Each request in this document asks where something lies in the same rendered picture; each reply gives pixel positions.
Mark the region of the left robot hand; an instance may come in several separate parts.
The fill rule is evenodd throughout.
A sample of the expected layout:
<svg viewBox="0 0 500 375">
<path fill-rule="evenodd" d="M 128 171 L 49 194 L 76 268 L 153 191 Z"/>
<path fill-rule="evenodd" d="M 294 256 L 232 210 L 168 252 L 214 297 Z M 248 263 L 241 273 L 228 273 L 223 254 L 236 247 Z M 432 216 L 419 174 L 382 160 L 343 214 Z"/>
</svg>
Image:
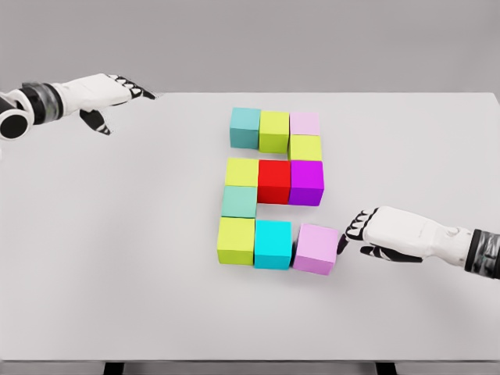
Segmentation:
<svg viewBox="0 0 500 375">
<path fill-rule="evenodd" d="M 72 80 L 61 86 L 64 115 L 78 113 L 94 131 L 110 135 L 101 110 L 126 104 L 136 98 L 156 100 L 157 96 L 124 76 L 98 73 Z"/>
</svg>

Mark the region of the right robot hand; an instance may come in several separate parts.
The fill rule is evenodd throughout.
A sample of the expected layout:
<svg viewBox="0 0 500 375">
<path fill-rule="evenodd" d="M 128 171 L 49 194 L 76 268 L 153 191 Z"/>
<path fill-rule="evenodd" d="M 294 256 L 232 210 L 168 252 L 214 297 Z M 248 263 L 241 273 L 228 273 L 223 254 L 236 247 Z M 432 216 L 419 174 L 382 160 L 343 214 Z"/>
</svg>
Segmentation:
<svg viewBox="0 0 500 375">
<path fill-rule="evenodd" d="M 364 255 L 395 263 L 421 263 L 430 255 L 437 229 L 434 220 L 390 206 L 363 210 L 341 235 L 337 254 L 356 242 Z"/>
</svg>

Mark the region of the pink-lilac cube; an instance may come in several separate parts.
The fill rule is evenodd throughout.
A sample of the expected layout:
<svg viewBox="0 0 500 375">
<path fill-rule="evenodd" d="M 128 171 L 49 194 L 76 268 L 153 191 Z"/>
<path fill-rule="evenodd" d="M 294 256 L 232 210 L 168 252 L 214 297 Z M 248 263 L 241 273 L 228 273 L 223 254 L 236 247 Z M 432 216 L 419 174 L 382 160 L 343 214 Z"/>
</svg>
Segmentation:
<svg viewBox="0 0 500 375">
<path fill-rule="evenodd" d="M 338 230 L 304 223 L 296 241 L 292 268 L 328 276 L 336 263 Z"/>
</svg>

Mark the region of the purple cube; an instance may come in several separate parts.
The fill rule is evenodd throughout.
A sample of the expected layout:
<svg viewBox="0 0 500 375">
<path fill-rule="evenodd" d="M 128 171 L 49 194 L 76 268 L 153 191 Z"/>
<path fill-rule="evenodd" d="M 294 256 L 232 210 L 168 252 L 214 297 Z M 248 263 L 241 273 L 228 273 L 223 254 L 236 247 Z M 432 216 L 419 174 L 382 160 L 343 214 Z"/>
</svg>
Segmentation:
<svg viewBox="0 0 500 375">
<path fill-rule="evenodd" d="M 319 206 L 324 192 L 321 161 L 291 161 L 289 205 Z"/>
</svg>

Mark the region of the yellow-green cube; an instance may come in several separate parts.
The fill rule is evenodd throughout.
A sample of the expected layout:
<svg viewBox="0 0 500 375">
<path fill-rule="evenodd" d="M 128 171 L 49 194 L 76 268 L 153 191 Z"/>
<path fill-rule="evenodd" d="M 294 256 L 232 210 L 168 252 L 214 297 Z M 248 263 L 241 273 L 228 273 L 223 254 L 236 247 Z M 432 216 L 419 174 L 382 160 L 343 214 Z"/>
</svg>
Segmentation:
<svg viewBox="0 0 500 375">
<path fill-rule="evenodd" d="M 259 151 L 286 154 L 290 135 L 289 113 L 262 111 L 259 120 Z"/>
<path fill-rule="evenodd" d="M 229 158 L 225 175 L 226 186 L 253 187 L 258 186 L 259 160 L 246 158 Z"/>
<path fill-rule="evenodd" d="M 289 160 L 322 161 L 320 136 L 292 134 L 287 155 Z"/>
<path fill-rule="evenodd" d="M 255 219 L 221 217 L 217 238 L 219 263 L 254 264 Z"/>
</svg>

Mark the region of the cyan cube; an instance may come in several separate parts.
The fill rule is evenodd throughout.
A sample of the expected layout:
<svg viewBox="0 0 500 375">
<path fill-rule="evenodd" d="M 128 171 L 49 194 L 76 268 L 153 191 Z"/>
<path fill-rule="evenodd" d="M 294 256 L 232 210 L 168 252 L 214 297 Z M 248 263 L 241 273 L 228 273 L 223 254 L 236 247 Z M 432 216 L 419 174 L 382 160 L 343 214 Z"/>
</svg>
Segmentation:
<svg viewBox="0 0 500 375">
<path fill-rule="evenodd" d="M 286 270 L 291 263 L 292 223 L 289 221 L 256 220 L 254 267 Z"/>
</svg>

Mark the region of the red cube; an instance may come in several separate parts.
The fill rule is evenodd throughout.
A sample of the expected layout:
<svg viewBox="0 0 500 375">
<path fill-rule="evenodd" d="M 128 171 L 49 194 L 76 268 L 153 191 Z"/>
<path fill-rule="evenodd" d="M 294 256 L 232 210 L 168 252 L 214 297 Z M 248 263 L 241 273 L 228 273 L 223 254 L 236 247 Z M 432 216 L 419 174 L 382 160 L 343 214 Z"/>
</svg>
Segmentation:
<svg viewBox="0 0 500 375">
<path fill-rule="evenodd" d="M 287 205 L 291 191 L 291 163 L 285 160 L 259 160 L 257 202 Z"/>
</svg>

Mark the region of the pale pink cube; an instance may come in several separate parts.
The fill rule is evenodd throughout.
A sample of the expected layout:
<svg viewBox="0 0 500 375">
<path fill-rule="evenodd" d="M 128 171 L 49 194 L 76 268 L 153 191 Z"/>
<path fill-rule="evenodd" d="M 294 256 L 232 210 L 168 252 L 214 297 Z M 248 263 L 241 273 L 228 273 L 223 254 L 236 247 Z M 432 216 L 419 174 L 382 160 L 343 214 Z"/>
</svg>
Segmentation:
<svg viewBox="0 0 500 375">
<path fill-rule="evenodd" d="M 290 112 L 290 134 L 320 136 L 319 113 Z"/>
</svg>

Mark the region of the teal cube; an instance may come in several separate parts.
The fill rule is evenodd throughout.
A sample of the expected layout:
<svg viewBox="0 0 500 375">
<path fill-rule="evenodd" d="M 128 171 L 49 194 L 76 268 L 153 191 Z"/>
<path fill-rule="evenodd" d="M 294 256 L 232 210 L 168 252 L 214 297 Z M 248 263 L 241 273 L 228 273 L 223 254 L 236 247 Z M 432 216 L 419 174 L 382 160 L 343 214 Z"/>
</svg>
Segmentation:
<svg viewBox="0 0 500 375">
<path fill-rule="evenodd" d="M 230 146 L 232 148 L 259 148 L 259 121 L 261 110 L 234 107 L 230 118 Z"/>
</svg>

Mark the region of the mint green cube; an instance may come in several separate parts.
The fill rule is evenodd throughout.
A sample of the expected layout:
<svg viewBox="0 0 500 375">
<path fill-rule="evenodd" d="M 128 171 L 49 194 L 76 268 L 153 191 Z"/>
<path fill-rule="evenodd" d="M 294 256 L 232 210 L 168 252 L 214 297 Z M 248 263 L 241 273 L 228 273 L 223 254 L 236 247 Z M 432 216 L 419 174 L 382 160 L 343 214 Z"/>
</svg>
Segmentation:
<svg viewBox="0 0 500 375">
<path fill-rule="evenodd" d="M 224 187 L 221 216 L 255 219 L 256 206 L 256 187 Z"/>
</svg>

